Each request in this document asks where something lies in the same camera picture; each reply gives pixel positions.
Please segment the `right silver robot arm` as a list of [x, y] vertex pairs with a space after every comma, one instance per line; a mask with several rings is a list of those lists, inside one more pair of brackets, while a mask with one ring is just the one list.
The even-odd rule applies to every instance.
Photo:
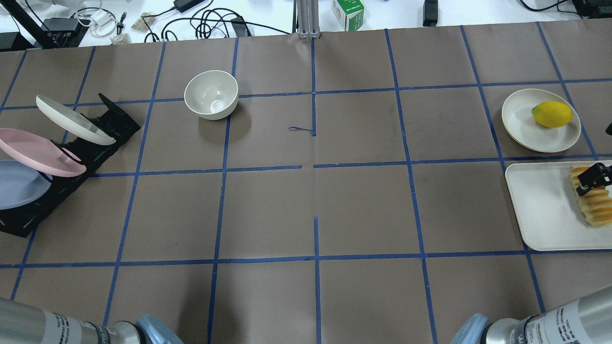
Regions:
[[[523, 241], [539, 252], [611, 248], [611, 162], [523, 163], [505, 172]], [[454, 344], [609, 344], [611, 288], [522, 320], [480, 313]]]

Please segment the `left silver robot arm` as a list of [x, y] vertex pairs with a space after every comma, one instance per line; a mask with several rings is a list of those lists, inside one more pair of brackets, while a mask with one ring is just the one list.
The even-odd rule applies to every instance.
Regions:
[[0, 300], [2, 344], [181, 344], [164, 323], [144, 315], [135, 323], [101, 326], [24, 303]]

